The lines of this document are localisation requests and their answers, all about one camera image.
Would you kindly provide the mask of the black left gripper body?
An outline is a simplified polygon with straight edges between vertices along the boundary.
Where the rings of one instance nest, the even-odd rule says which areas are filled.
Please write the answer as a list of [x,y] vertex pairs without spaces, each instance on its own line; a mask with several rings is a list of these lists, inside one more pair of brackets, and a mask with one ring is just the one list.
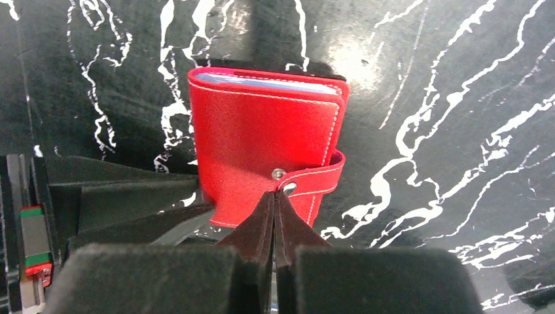
[[59,269],[59,245],[46,164],[1,157],[1,312],[41,313]]

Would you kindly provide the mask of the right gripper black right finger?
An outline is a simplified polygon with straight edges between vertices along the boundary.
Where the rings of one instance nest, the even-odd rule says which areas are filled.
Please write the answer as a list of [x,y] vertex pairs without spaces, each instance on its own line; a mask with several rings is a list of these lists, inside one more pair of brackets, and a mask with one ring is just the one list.
[[293,265],[298,247],[331,246],[298,216],[289,197],[284,192],[278,192],[275,196],[274,237],[277,267]]

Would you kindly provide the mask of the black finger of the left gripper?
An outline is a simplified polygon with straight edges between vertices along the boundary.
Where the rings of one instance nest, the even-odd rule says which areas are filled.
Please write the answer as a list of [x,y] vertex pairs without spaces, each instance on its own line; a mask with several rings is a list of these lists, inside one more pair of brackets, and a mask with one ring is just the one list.
[[196,175],[157,173],[91,158],[49,158],[59,232],[84,232],[166,210],[198,188]]
[[209,223],[215,210],[212,205],[181,207],[79,232],[68,240],[68,251],[89,244],[180,245]]

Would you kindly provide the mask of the red leather card holder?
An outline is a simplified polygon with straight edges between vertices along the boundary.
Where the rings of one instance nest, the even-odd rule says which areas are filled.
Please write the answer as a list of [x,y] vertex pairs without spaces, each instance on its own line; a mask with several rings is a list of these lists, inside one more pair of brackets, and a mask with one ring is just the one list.
[[350,88],[340,79],[200,67],[188,73],[198,174],[211,222],[240,225],[265,192],[285,190],[312,225],[345,164]]

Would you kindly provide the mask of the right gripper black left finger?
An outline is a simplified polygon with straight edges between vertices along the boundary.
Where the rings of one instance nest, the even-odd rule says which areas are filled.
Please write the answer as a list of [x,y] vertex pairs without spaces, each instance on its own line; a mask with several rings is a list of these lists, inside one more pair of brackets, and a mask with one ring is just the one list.
[[243,261],[265,266],[272,251],[274,193],[265,192],[253,212],[216,245],[234,247]]

